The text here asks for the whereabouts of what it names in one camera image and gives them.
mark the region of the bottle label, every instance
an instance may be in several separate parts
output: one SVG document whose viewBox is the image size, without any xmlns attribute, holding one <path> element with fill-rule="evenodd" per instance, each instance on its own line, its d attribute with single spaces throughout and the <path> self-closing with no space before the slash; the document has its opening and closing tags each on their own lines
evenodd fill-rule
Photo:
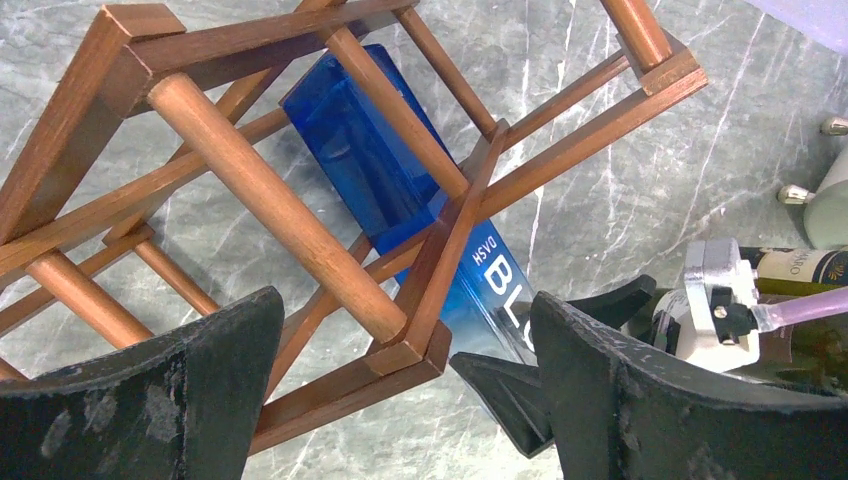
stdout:
<svg viewBox="0 0 848 480">
<path fill-rule="evenodd" d="M 762 295 L 760 304 L 774 305 L 792 300 L 788 295 Z M 760 363 L 792 363 L 792 331 L 794 325 L 780 327 L 773 332 L 760 333 Z"/>
<path fill-rule="evenodd" d="M 652 318 L 649 343 L 654 347 L 674 355 L 680 335 L 680 319 L 689 315 L 689 299 L 686 290 L 672 290 L 657 302 Z"/>
<path fill-rule="evenodd" d="M 760 278 L 848 285 L 848 251 L 750 247 L 740 251 Z"/>
<path fill-rule="evenodd" d="M 486 322 L 523 363 L 535 365 L 530 332 L 530 305 L 535 291 L 491 220 L 474 227 L 459 264 L 457 278 L 469 301 L 485 312 Z M 452 316 L 446 306 L 442 319 Z"/>
</svg>

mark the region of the scuff mark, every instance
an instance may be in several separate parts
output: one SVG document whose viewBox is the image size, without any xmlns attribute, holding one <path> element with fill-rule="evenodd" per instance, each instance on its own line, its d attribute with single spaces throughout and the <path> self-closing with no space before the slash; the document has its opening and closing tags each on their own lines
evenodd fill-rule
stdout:
<svg viewBox="0 0 848 480">
<path fill-rule="evenodd" d="M 642 450 L 642 444 L 639 442 L 639 436 L 633 432 L 631 423 L 632 411 L 626 399 L 622 399 L 618 410 L 618 433 L 621 440 L 627 445 L 627 448 L 634 452 Z"/>
<path fill-rule="evenodd" d="M 680 424 L 685 425 L 686 421 L 689 419 L 689 416 L 692 415 L 692 405 L 686 405 L 680 411 Z"/>
<path fill-rule="evenodd" d="M 92 391 L 85 394 L 83 398 L 85 402 L 85 428 L 83 432 L 89 428 L 95 433 L 100 433 L 112 421 L 115 416 L 115 411 L 118 409 L 118 402 L 110 392 Z"/>
<path fill-rule="evenodd" d="M 146 434 L 160 442 L 170 442 L 177 436 L 177 418 L 179 407 L 165 389 L 158 385 L 150 385 L 145 391 L 144 415 L 150 421 Z"/>
<path fill-rule="evenodd" d="M 710 446 L 704 442 L 695 455 L 686 462 L 689 468 L 687 478 L 710 478 L 713 480 L 736 480 L 733 472 L 719 465 L 712 456 Z"/>
<path fill-rule="evenodd" d="M 53 458 L 53 455 L 62 446 L 65 435 L 70 428 L 71 414 L 65 409 L 50 424 L 50 428 L 47 429 L 47 435 L 44 436 L 44 441 L 41 442 L 41 455 L 44 458 Z"/>
</svg>

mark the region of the wine bottle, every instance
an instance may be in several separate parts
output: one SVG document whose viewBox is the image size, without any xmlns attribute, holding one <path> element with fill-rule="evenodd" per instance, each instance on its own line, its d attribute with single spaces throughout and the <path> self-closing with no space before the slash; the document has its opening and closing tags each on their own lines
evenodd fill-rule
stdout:
<svg viewBox="0 0 848 480">
<path fill-rule="evenodd" d="M 763 295 L 760 303 L 793 297 Z M 760 359 L 731 372 L 815 393 L 848 394 L 848 315 L 760 334 Z"/>
<path fill-rule="evenodd" d="M 674 355 L 681 319 L 689 315 L 686 290 L 658 288 L 622 331 Z"/>
<path fill-rule="evenodd" d="M 739 249 L 757 270 L 762 294 L 803 297 L 848 285 L 848 247 L 843 250 Z"/>
</svg>

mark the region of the pink tube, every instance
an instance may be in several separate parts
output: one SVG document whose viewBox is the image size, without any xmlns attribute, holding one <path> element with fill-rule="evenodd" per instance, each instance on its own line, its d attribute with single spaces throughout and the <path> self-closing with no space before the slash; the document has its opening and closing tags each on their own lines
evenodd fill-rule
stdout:
<svg viewBox="0 0 848 480">
<path fill-rule="evenodd" d="M 774 305 L 755 305 L 751 307 L 751 312 L 760 332 L 771 332 L 788 325 L 848 313 L 848 287 Z"/>
</svg>

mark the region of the silver foot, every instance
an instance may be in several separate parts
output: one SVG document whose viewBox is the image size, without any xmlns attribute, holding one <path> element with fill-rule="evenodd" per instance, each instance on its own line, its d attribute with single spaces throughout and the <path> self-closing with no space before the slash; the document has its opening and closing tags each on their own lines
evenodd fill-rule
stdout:
<svg viewBox="0 0 848 480">
<path fill-rule="evenodd" d="M 848 135 L 848 118 L 830 117 L 822 122 L 820 130 L 825 135 Z"/>
<path fill-rule="evenodd" d="M 786 205 L 803 205 L 810 203 L 816 196 L 815 193 L 798 185 L 786 185 L 777 193 L 777 199 Z"/>
</svg>

